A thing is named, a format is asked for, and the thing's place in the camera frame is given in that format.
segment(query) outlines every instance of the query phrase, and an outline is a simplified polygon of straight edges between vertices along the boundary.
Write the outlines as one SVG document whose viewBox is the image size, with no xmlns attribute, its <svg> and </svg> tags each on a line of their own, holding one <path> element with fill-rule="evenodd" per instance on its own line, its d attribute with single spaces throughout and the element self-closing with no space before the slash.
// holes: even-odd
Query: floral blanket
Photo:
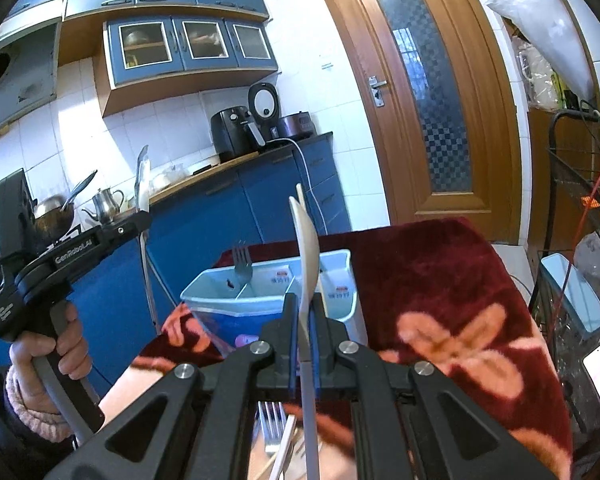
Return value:
<svg viewBox="0 0 600 480">
<path fill-rule="evenodd" d="M 443 219 L 320 238 L 321 251 L 342 248 L 351 251 L 369 347 L 389 362 L 433 362 L 567 480 L 573 444 L 560 384 L 542 336 L 490 244 L 467 222 Z M 251 246 L 250 253 L 255 262 L 286 258 L 298 255 L 298 245 Z M 231 263 L 229 251 L 217 265 Z M 219 360 L 181 305 L 102 401 L 107 419 L 176 364 Z M 286 408 L 301 415 L 297 406 Z M 325 443 L 320 462 L 328 462 L 322 477 L 355 478 L 348 410 L 324 402 L 318 411 Z"/>
</svg>

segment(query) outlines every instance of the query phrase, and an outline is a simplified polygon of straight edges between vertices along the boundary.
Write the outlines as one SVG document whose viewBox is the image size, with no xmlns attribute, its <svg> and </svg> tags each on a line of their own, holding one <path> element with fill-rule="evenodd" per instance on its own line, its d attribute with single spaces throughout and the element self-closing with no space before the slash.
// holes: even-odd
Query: countertop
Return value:
<svg viewBox="0 0 600 480">
<path fill-rule="evenodd" d="M 312 144 L 313 142 L 317 142 L 318 140 L 320 140 L 321 137 L 331 137 L 332 135 L 333 135 L 333 132 L 327 132 L 327 133 L 324 133 L 321 135 L 309 137 L 307 139 L 298 141 L 298 145 L 302 148 L 305 145 Z M 164 200 L 164 199 L 178 193 L 179 191 L 187 189 L 188 187 L 193 186 L 194 184 L 197 184 L 199 182 L 202 182 L 203 180 L 206 180 L 218 173 L 222 173 L 223 171 L 230 170 L 231 168 L 236 168 L 237 166 L 240 166 L 240 165 L 244 164 L 245 162 L 249 162 L 250 160 L 254 160 L 256 158 L 268 157 L 271 153 L 276 153 L 276 152 L 280 152 L 282 150 L 289 150 L 291 148 L 294 148 L 294 146 L 290 142 L 280 142 L 279 144 L 280 144 L 279 148 L 273 148 L 273 149 L 267 150 L 266 152 L 263 152 L 263 153 L 255 153 L 255 152 L 248 153 L 247 155 L 239 156 L 238 158 L 234 158 L 234 160 L 230 160 L 229 162 L 223 162 L 212 168 L 209 168 L 206 171 L 203 171 L 202 173 L 199 173 L 199 174 L 190 176 L 184 180 L 181 180 L 180 182 L 173 184 L 172 186 L 166 187 L 165 189 L 154 194 L 149 199 L 149 204 L 153 205 L 155 203 L 158 203 L 161 200 Z"/>
</svg>

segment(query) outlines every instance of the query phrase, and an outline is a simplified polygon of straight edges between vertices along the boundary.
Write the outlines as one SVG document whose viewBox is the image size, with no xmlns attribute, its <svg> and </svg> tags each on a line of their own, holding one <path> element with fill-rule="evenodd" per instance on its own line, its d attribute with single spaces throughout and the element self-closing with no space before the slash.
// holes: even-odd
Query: glass cabinet door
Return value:
<svg viewBox="0 0 600 480">
<path fill-rule="evenodd" d="M 208 18 L 173 20 L 185 70 L 236 68 L 238 62 L 222 21 Z"/>
<path fill-rule="evenodd" d="M 276 68 L 271 45 L 261 25 L 226 20 L 229 34 L 241 67 Z"/>
<path fill-rule="evenodd" d="M 109 23 L 109 42 L 116 83 L 183 69 L 169 18 Z"/>
</svg>

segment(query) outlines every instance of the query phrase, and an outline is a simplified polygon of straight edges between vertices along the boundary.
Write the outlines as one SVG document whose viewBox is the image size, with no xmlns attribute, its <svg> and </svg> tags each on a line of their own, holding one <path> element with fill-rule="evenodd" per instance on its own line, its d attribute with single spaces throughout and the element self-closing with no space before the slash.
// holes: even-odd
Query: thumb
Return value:
<svg viewBox="0 0 600 480">
<path fill-rule="evenodd" d="M 23 332 L 11 345 L 9 356 L 16 368 L 23 399 L 45 393 L 44 386 L 33 367 L 32 359 L 51 353 L 55 347 L 56 342 L 53 339 L 33 332 Z"/>
</svg>

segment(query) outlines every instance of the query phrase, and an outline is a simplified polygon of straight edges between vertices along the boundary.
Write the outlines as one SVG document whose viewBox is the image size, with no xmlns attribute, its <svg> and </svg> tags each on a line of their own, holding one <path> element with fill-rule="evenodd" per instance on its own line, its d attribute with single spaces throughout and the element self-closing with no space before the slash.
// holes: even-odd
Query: door glass panel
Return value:
<svg viewBox="0 0 600 480">
<path fill-rule="evenodd" d="M 182 26 L 192 58 L 228 57 L 222 32 L 217 23 L 183 22 Z"/>
<path fill-rule="evenodd" d="M 171 61 L 162 22 L 121 25 L 118 30 L 125 68 Z"/>
<path fill-rule="evenodd" d="M 456 78 L 424 0 L 378 0 L 420 120 L 432 192 L 470 192 L 471 160 Z"/>
<path fill-rule="evenodd" d="M 271 59 L 269 49 L 267 49 L 259 27 L 234 25 L 234 30 L 244 57 L 249 59 Z"/>
</svg>

